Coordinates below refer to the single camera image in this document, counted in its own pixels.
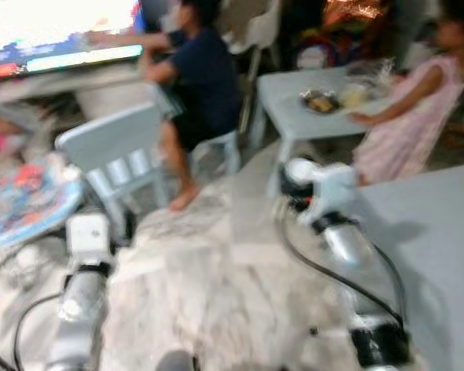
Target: navy blue shirt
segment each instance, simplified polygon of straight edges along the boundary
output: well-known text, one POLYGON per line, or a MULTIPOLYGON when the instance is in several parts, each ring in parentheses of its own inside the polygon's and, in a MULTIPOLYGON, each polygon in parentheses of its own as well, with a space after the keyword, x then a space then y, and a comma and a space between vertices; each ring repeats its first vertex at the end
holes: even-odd
POLYGON ((234 62, 218 31, 205 28, 189 40, 181 32, 174 32, 170 39, 178 46, 169 61, 187 92, 186 109, 218 134, 235 129, 241 92, 234 62))

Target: hand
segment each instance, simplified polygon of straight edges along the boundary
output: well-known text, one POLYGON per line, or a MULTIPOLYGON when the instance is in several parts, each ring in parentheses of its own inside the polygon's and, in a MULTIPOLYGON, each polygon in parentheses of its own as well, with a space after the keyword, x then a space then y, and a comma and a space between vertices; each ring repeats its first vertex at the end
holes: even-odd
POLYGON ((403 82, 403 81, 405 81, 406 79, 407 79, 407 77, 404 76, 404 75, 394 75, 393 76, 394 84, 396 84, 396 85, 403 82))
POLYGON ((91 45, 98 45, 98 44, 112 44, 115 40, 115 35, 111 35, 106 32, 93 32, 89 31, 84 34, 86 36, 87 41, 91 45))
POLYGON ((357 112, 354 112, 349 114, 349 118, 355 123, 363 126, 374 126, 377 124, 376 117, 367 114, 358 114, 357 112))

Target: table leg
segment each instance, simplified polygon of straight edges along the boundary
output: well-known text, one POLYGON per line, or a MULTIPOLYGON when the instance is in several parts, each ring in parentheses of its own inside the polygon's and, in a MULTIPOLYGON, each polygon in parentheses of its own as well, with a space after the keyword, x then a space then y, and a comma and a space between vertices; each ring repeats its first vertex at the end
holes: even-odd
POLYGON ((254 120, 249 134, 249 146, 253 150, 258 150, 263 142, 264 130, 266 128, 266 112, 261 103, 261 96, 258 92, 256 108, 254 109, 254 120))
POLYGON ((280 195, 280 182, 278 179, 278 170, 280 164, 286 163, 291 156, 292 150, 295 147, 295 141, 283 141, 281 142, 280 151, 278 153, 277 160, 273 166, 273 171, 268 181, 268 187, 266 194, 268 197, 275 198, 280 195))

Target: bare foot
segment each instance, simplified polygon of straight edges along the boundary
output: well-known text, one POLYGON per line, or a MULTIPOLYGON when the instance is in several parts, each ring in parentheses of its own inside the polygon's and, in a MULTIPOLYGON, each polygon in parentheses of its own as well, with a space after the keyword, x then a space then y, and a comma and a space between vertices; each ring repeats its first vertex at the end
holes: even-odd
POLYGON ((197 185, 185 190, 170 203, 169 210, 183 211, 199 194, 200 188, 197 185))

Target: leg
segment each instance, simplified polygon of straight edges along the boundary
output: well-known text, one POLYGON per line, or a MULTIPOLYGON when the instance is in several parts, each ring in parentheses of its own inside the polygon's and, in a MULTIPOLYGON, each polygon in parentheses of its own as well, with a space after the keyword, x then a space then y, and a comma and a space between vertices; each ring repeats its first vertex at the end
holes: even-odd
POLYGON ((251 149, 257 150, 263 142, 264 130, 266 128, 266 113, 264 112, 263 104, 261 103, 261 95, 258 91, 256 98, 256 108, 254 109, 254 120, 249 134, 249 145, 251 149))
POLYGON ((179 134, 173 123, 163 124, 162 146, 170 167, 180 181, 180 194, 170 203, 169 208, 173 211, 181 211, 198 196, 200 190, 191 176, 186 150, 180 144, 179 134))
POLYGON ((268 181, 267 196, 275 198, 280 193, 280 185, 278 182, 278 170, 280 164, 286 163, 290 159, 292 150, 295 147, 295 141, 284 141, 281 142, 280 152, 278 153, 277 161, 274 164, 273 172, 268 181))

